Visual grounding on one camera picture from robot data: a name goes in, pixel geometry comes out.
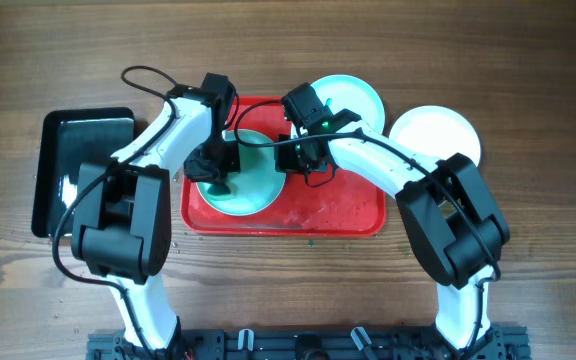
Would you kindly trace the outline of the white plate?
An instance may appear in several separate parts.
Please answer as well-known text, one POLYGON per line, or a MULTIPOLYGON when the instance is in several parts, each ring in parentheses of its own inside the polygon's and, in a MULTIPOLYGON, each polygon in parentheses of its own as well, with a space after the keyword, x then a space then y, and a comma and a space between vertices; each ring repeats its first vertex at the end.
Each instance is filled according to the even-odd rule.
POLYGON ((474 127, 464 116, 443 106, 424 105, 405 112, 395 121, 389 138, 417 153, 441 159, 461 153, 478 166, 482 158, 474 127))

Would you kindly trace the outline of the light blue plate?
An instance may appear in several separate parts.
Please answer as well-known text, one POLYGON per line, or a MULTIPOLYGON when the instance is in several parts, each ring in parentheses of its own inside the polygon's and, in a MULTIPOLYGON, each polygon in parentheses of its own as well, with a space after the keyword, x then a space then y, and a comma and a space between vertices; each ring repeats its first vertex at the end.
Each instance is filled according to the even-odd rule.
POLYGON ((271 147, 239 146, 240 171, 230 173, 225 181, 233 191, 227 198, 213 198, 204 193, 209 183, 197 183, 203 200, 213 209, 230 216, 248 216, 271 205, 280 195, 286 174, 275 170, 271 147))
POLYGON ((385 129, 386 114, 384 104, 376 90, 364 80, 352 75, 334 74, 317 79, 313 83, 304 82, 296 89, 309 85, 317 94, 323 106, 327 106, 333 115, 344 109, 361 117, 360 127, 367 127, 378 134, 385 129))

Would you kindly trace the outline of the green yellow sponge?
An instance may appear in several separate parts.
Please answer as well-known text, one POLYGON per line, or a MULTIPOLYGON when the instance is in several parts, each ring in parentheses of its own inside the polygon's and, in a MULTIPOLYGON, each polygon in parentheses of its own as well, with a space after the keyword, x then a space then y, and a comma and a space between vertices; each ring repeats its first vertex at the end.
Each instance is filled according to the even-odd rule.
POLYGON ((233 191, 227 183, 214 182, 205 186, 204 193, 213 198, 227 198, 233 195, 233 191))

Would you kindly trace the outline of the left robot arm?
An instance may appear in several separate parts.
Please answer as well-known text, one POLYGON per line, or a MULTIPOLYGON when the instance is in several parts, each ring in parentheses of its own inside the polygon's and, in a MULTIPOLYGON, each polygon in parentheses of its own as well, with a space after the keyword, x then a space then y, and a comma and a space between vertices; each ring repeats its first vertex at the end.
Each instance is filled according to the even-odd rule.
POLYGON ((236 144, 223 136, 238 98, 227 76, 174 84, 161 98, 162 112, 141 135, 109 159, 81 165, 68 210, 72 254, 91 272, 87 283, 111 289, 125 324, 114 350, 141 359, 190 355, 161 275, 172 240, 172 178, 183 172, 223 186, 240 169, 236 144))

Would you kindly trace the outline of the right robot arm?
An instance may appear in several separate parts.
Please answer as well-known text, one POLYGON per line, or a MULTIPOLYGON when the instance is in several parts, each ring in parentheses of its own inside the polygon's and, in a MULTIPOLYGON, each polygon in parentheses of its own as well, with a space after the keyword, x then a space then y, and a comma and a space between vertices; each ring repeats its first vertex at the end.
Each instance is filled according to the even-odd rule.
POLYGON ((333 112, 309 83, 280 104, 297 131, 277 146, 303 174, 327 163, 357 174, 392 196, 413 254, 436 282, 435 326, 462 358, 475 354, 490 327, 489 284, 501 278, 509 226, 475 163, 455 153, 440 159, 376 132, 349 109, 333 112))

